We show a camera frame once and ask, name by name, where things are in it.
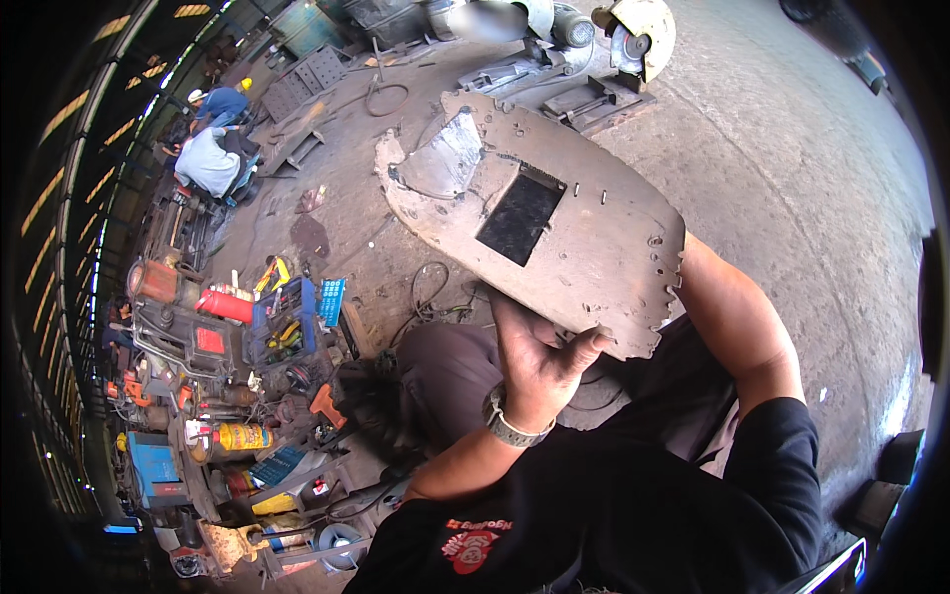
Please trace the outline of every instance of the person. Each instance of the person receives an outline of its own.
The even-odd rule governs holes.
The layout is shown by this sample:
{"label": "person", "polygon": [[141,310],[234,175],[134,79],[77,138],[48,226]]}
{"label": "person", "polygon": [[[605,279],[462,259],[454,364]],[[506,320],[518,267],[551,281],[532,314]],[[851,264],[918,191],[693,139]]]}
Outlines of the person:
{"label": "person", "polygon": [[259,144],[238,133],[236,125],[202,129],[201,121],[195,120],[192,136],[181,145],[175,162],[175,178],[184,186],[194,182],[215,198],[229,196],[248,158],[259,149]]}
{"label": "person", "polygon": [[116,297],[115,302],[108,307],[108,322],[103,328],[103,348],[118,351],[122,346],[134,350],[131,328],[132,304],[125,297]]}
{"label": "person", "polygon": [[196,88],[188,93],[188,103],[198,109],[197,120],[206,120],[211,127],[224,127],[238,118],[248,99],[235,89],[222,86],[207,93]]}
{"label": "person", "polygon": [[[446,449],[345,592],[761,592],[814,567],[818,437],[789,333],[690,234],[680,275],[687,314],[653,358],[607,366],[631,401],[591,431],[551,427],[581,374],[611,362],[609,329],[557,348],[550,322],[495,294],[497,347],[472,326],[407,333],[406,407]],[[721,479],[698,466],[730,441]]]}
{"label": "person", "polygon": [[189,134],[188,123],[183,117],[173,118],[159,132],[158,138],[152,144],[152,156],[163,169],[175,170],[175,162],[181,153],[181,143]]}

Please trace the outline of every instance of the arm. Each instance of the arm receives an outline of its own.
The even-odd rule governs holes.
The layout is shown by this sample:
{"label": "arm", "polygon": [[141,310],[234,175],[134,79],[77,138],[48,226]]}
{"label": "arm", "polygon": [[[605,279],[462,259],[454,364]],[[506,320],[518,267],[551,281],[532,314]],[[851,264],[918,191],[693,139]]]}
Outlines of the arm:
{"label": "arm", "polygon": [[778,397],[805,402],[789,331],[755,282],[686,234],[676,290],[715,358],[735,378],[739,418]]}
{"label": "arm", "polygon": [[[491,296],[498,348],[507,389],[504,417],[521,431],[543,431],[574,396],[580,375],[610,343],[598,326],[574,337],[563,349],[554,325],[507,297]],[[406,490],[409,499],[464,497],[498,482],[525,448],[505,444],[488,428],[469,433],[419,469]]]}

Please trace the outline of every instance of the watch strap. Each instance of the watch strap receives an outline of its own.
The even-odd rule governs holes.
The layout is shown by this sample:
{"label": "watch strap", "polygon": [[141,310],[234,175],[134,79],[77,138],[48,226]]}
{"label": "watch strap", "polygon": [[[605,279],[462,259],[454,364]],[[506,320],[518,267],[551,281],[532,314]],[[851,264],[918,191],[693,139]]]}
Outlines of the watch strap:
{"label": "watch strap", "polygon": [[552,429],[556,419],[551,419],[551,423],[540,433],[526,433],[512,426],[504,418],[504,401],[507,397],[507,390],[504,382],[498,384],[485,396],[482,405],[482,415],[484,422],[496,437],[501,439],[509,446],[516,448],[528,448],[539,444]]}

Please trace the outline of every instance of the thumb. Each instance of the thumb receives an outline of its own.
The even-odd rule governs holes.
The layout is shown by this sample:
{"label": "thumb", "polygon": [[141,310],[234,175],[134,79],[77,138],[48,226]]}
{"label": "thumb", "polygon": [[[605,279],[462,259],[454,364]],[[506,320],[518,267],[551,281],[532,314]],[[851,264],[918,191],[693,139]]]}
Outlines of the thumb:
{"label": "thumb", "polygon": [[562,376],[573,378],[584,373],[594,364],[600,353],[613,344],[613,336],[613,330],[599,324],[574,336],[558,353]]}

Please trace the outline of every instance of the blue label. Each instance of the blue label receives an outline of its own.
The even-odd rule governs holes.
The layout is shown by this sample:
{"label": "blue label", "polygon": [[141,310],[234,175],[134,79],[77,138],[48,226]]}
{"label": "blue label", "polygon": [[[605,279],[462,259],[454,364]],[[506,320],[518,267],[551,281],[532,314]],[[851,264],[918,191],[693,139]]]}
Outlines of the blue label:
{"label": "blue label", "polygon": [[340,320],[340,306],[343,305],[343,292],[347,280],[324,280],[320,284],[320,309],[317,311],[326,320],[326,326],[332,328]]}

